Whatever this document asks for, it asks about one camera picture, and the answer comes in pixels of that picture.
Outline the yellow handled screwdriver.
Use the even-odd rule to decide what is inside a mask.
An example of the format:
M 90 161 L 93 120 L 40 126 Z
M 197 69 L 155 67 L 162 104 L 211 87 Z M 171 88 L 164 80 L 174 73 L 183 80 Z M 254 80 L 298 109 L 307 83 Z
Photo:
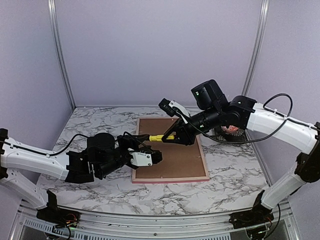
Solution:
M 149 141 L 150 142 L 162 142 L 163 141 L 163 134 L 159 134 L 159 135 L 150 135 L 149 136 Z M 169 135 L 165 138 L 165 140 L 174 140 L 175 136 L 174 135 Z

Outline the pink wooden picture frame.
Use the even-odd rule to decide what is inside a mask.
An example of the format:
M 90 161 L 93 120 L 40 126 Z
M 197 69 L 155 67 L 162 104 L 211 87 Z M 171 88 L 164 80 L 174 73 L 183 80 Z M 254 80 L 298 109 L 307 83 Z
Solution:
M 199 137 L 188 146 L 157 141 L 146 141 L 145 144 L 161 151 L 162 161 L 133 170 L 133 184 L 195 183 L 210 179 Z

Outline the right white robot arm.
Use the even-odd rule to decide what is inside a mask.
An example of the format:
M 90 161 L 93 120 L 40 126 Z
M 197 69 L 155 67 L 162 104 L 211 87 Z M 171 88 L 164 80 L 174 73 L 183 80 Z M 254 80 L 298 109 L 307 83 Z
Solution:
M 189 115 L 188 111 L 174 100 L 162 99 L 159 107 L 169 116 L 178 120 L 164 133 L 164 143 L 192 145 L 197 135 L 204 136 L 216 127 L 234 126 L 242 130 L 263 133 L 263 140 L 275 137 L 301 152 L 296 158 L 296 166 L 283 175 L 271 187 L 261 192 L 248 212 L 247 219 L 258 224 L 284 198 L 307 183 L 320 179 L 320 124 L 298 121 L 290 114 L 255 99 L 238 95 L 228 101 L 217 82 L 205 81 L 192 90 L 201 112 Z

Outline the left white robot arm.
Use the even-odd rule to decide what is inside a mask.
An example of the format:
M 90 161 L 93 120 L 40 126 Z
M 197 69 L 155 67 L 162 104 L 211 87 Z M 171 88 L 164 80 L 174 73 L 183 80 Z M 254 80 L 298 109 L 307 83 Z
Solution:
M 0 181 L 17 191 L 39 212 L 58 223 L 63 211 L 58 208 L 54 193 L 44 191 L 18 175 L 18 169 L 52 176 L 58 180 L 85 184 L 102 180 L 110 173 L 128 166 L 132 169 L 153 165 L 154 150 L 144 144 L 149 135 L 125 132 L 118 137 L 101 132 L 87 137 L 81 152 L 45 151 L 22 144 L 8 136 L 6 129 L 0 135 Z

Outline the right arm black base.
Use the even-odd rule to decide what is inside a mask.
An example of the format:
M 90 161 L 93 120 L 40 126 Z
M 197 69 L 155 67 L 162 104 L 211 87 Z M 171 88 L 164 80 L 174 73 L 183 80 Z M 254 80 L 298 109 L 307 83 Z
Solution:
M 251 227 L 259 224 L 264 224 L 274 220 L 274 215 L 270 210 L 245 210 L 234 212 L 229 217 L 229 223 L 234 229 Z

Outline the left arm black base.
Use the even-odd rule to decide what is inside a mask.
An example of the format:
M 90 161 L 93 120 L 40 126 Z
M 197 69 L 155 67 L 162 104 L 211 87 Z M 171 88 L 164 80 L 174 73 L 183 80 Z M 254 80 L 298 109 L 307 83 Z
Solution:
M 70 223 L 77 224 L 80 213 L 75 210 L 58 207 L 56 195 L 50 190 L 47 190 L 46 193 L 48 201 L 44 208 L 37 210 L 36 217 L 40 220 L 55 223 L 60 227 Z

